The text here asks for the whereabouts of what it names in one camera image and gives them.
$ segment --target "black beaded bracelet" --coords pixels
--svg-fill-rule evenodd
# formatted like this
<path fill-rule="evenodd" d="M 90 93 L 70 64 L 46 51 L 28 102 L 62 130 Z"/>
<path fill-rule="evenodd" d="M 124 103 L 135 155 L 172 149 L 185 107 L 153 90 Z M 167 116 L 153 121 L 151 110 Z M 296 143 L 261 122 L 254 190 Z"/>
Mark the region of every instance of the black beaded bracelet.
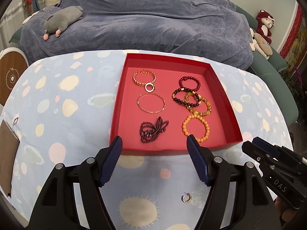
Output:
<path fill-rule="evenodd" d="M 196 97 L 196 100 L 197 100 L 197 103 L 196 104 L 193 104 L 193 103 L 187 103 L 187 102 L 184 102 L 182 100 L 180 100 L 179 98 L 176 98 L 175 95 L 178 93 L 178 92 L 186 92 L 186 93 L 193 93 Z M 172 98 L 173 100 L 178 103 L 178 104 L 182 104 L 184 106 L 189 106 L 189 107 L 197 107 L 201 104 L 201 99 L 199 98 L 199 95 L 197 93 L 195 93 L 195 91 L 193 91 L 192 89 L 190 88 L 186 88 L 186 87 L 183 87 L 183 88 L 178 88 L 176 91 L 173 92 L 172 94 Z"/>

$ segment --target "paper tag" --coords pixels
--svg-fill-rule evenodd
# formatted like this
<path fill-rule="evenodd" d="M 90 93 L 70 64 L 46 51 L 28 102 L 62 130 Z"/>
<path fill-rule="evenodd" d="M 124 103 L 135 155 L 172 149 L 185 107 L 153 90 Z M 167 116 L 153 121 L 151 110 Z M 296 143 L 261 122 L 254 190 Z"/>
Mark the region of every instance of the paper tag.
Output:
<path fill-rule="evenodd" d="M 303 161 L 303 164 L 307 165 L 307 160 L 304 157 L 303 157 L 302 161 Z"/>
<path fill-rule="evenodd" d="M 6 196 L 11 195 L 11 182 L 19 139 L 6 121 L 0 125 L 0 186 Z"/>

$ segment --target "human hand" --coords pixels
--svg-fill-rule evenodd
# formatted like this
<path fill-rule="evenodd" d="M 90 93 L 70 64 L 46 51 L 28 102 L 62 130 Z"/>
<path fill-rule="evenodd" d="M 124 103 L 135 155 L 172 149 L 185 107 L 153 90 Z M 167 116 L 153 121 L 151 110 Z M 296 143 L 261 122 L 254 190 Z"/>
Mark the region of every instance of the human hand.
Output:
<path fill-rule="evenodd" d="M 296 214 L 296 211 L 290 209 L 279 197 L 276 198 L 275 207 L 278 215 L 281 216 L 285 222 L 292 220 Z"/>

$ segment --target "blue blanket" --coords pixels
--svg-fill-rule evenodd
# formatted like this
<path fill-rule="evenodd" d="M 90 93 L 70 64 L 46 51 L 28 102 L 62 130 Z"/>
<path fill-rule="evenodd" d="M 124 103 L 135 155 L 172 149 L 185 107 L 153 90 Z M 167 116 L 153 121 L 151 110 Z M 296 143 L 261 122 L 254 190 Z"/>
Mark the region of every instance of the blue blanket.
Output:
<path fill-rule="evenodd" d="M 47 17 L 82 6 L 83 19 L 43 40 Z M 253 61 L 244 15 L 229 0 L 61 0 L 23 27 L 22 51 L 30 63 L 86 50 L 139 49 L 205 57 L 242 70 Z"/>

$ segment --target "plush toy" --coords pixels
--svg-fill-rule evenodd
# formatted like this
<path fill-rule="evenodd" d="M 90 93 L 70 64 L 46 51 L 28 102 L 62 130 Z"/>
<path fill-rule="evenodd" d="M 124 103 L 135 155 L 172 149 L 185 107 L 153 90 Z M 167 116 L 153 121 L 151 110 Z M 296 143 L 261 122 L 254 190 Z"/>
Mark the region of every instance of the plush toy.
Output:
<path fill-rule="evenodd" d="M 251 50 L 259 52 L 264 58 L 268 59 L 273 54 L 272 48 L 260 34 L 254 33 L 252 29 L 250 30 L 252 36 Z"/>
<path fill-rule="evenodd" d="M 47 41 L 49 34 L 52 33 L 56 33 L 56 37 L 59 37 L 69 25 L 82 19 L 82 11 L 81 6 L 70 6 L 50 15 L 44 23 L 44 40 Z"/>
<path fill-rule="evenodd" d="M 270 28 L 272 28 L 275 24 L 273 16 L 264 10 L 260 10 L 260 13 L 257 15 L 256 19 L 258 21 L 256 32 L 260 34 L 267 43 L 271 44 L 272 40 L 269 37 L 272 35 L 272 33 Z"/>

